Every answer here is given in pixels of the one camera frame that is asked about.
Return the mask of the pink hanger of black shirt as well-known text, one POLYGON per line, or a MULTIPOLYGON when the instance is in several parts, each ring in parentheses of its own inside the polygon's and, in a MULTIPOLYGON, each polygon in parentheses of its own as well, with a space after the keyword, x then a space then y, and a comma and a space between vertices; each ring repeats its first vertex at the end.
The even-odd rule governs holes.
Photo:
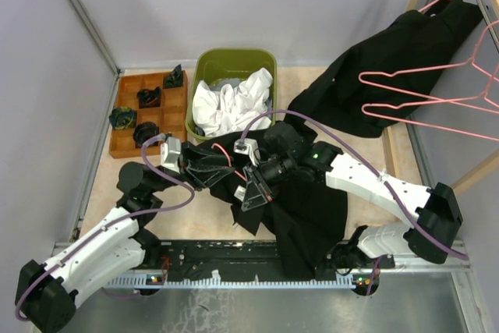
POLYGON ((217 149, 219 150, 226 158, 226 161, 228 162, 228 166, 233 168, 234 169, 234 173, 243 181, 246 181, 246 177, 237 170, 236 167, 233 167, 232 166, 232 158, 231 156, 228 154, 228 152, 226 151, 226 149, 223 148, 222 145, 220 145, 219 143, 213 143, 211 145, 211 149, 217 149))

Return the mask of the black shirt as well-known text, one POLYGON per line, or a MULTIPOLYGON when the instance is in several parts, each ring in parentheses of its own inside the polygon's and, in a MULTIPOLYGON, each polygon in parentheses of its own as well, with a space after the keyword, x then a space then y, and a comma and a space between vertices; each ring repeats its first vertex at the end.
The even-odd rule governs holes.
POLYGON ((343 133, 378 138, 431 93, 441 67, 482 20, 479 6, 463 0, 404 12, 343 52, 288 108, 343 133))
MULTIPOLYGON (((295 161, 301 162, 312 150, 311 140, 317 136, 310 129, 304 134, 305 138, 292 125, 276 122, 265 131, 249 131, 247 138, 256 140, 267 158, 290 154, 295 161)), ((232 166, 242 173, 242 168, 249 165, 248 157, 229 150, 241 135, 242 132, 237 132, 215 137, 198 147, 213 150, 211 145, 219 143, 231 156, 232 166)), ((251 211, 242 211, 242 201, 235 196, 236 188, 246 185, 235 173, 209 190, 211 196, 231 204, 236 224, 253 235, 256 235, 260 223, 264 224, 275 235, 280 254, 286 258, 296 255, 312 264, 343 239, 348 197, 345 192, 313 182, 303 173, 303 170, 292 172, 284 182, 272 186, 274 200, 251 211)))

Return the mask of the white shirt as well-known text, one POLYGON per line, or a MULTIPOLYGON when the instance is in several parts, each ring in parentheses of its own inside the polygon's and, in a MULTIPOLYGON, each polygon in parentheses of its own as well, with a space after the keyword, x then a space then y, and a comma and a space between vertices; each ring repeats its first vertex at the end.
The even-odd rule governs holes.
POLYGON ((245 80, 226 79, 215 85, 201 80, 192 103, 196 127, 206 137, 243 131, 251 120, 270 110, 272 83, 265 68, 245 80))

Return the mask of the pink hanger of grey shirt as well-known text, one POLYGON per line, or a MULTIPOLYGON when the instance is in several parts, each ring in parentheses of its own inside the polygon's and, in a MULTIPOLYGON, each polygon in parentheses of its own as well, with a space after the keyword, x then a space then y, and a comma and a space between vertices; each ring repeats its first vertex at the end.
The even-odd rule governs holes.
POLYGON ((359 81, 374 93, 365 115, 424 129, 498 142, 498 75, 452 80, 439 91, 439 72, 367 72, 359 81))

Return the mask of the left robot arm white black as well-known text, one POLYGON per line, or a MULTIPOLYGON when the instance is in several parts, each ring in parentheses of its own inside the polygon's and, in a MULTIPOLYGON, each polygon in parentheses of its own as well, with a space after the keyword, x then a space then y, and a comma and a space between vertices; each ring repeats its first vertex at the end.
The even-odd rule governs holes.
POLYGON ((58 332, 95 292, 135 267, 152 268, 161 262, 162 249, 146 225, 159 213, 185 207, 195 192, 213 186, 234 172, 226 151, 203 150, 170 138, 161 144, 160 164, 147 157, 128 162, 119 172, 122 197, 84 236, 42 263, 31 260, 20 270, 15 314, 42 332, 58 332), (187 200, 171 208, 155 196, 171 186, 189 192, 187 200))

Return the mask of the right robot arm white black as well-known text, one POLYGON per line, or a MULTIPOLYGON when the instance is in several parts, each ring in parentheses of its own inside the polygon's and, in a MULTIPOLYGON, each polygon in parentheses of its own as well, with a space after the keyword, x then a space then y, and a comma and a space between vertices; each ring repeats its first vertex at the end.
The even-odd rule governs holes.
POLYGON ((291 125, 280 122, 264 133, 262 160, 257 140, 245 136, 233 150, 250 159, 242 210, 251 211, 275 199, 278 188, 296 175, 307 182, 341 190, 385 209, 398 222, 378 227, 365 225, 348 248, 349 260, 366 267, 382 255, 412 252, 432 264, 457 257, 451 247, 462 225, 454 190, 441 182, 435 187, 416 185, 379 172, 333 144, 311 143, 291 125))

